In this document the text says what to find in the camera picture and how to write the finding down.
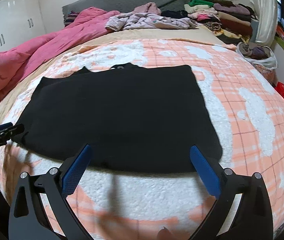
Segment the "pink comforter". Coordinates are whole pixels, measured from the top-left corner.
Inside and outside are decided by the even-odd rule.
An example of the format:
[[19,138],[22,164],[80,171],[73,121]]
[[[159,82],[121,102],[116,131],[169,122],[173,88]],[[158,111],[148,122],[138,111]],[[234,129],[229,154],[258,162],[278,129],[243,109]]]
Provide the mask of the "pink comforter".
[[64,29],[0,52],[0,101],[43,63],[72,47],[111,32],[105,25],[111,16],[119,13],[90,7]]

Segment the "wardrobe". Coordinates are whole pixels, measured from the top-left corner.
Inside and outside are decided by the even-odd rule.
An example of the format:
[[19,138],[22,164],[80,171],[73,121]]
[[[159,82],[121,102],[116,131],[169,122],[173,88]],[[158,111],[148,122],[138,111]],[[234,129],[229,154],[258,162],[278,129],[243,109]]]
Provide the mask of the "wardrobe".
[[0,0],[0,52],[45,33],[39,0]]

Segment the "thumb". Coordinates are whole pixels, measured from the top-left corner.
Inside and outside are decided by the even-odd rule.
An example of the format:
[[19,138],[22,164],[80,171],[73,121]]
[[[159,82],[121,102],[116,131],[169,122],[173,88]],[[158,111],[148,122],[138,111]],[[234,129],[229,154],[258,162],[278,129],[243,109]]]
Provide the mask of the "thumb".
[[156,240],[177,240],[172,233],[164,227],[163,229],[158,232],[158,235],[156,237]]

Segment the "metal screw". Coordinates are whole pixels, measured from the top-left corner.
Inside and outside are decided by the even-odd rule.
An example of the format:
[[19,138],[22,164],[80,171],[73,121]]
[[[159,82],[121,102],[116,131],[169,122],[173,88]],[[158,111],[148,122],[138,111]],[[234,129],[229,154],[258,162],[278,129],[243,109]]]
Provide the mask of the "metal screw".
[[231,169],[229,169],[229,168],[226,168],[226,169],[224,170],[224,173],[225,173],[226,175],[232,175],[232,174],[233,174],[233,171],[232,171]]
[[260,179],[262,178],[262,175],[258,172],[254,173],[254,176],[257,178],[257,179]]
[[54,174],[56,174],[58,172],[58,169],[57,168],[52,168],[50,171],[49,171],[49,173],[51,174],[51,175],[54,175]]
[[26,172],[21,173],[20,178],[24,179],[28,174]]

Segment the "curtain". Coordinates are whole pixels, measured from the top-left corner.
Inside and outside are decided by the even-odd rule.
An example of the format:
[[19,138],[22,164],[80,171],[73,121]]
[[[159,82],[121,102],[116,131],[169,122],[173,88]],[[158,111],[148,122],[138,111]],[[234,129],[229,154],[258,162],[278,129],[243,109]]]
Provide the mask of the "curtain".
[[274,40],[277,26],[277,1],[276,0],[250,0],[254,5],[256,16],[259,19],[256,43],[270,46]]

